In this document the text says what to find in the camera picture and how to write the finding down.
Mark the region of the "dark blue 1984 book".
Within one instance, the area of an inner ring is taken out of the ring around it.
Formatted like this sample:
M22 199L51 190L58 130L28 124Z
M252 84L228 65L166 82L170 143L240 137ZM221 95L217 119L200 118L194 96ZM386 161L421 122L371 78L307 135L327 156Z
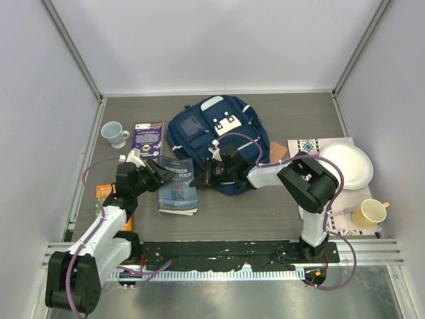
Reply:
M175 176L159 189L158 212L193 216L198 210L197 188L191 187L194 178L193 161L159 158L159 165L175 173Z

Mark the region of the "navy blue student backpack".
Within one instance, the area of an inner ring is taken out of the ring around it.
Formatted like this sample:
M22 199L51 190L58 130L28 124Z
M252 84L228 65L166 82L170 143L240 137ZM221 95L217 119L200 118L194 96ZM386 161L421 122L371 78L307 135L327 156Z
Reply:
M250 163L270 161L270 140L261 119L251 105L235 96L211 96L187 106L170 121L165 138L179 159L192 159L194 178L212 157L213 140L219 141L220 148L236 146ZM233 182L213 189L228 196L251 190Z

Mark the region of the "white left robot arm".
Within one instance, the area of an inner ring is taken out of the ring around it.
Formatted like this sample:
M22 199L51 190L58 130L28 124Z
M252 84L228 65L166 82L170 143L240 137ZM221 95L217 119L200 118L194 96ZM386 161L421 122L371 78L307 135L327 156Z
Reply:
M137 198L159 190L174 176L175 172L150 159L121 160L112 192L100 204L95 221L70 248L51 255L44 300L47 307L70 310L77 318L93 313L112 272L122 262L134 265L140 260L138 235L120 232L135 212Z

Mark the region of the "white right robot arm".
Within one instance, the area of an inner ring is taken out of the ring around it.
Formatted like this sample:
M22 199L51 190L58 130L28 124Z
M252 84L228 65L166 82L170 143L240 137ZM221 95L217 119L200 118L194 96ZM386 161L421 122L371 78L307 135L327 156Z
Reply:
M190 186L219 187L226 181L244 189L284 186L304 210L297 243L302 259L313 263L323 256L329 240L327 214L345 183L336 164L305 152L276 163L250 163L236 147L226 146L214 150Z

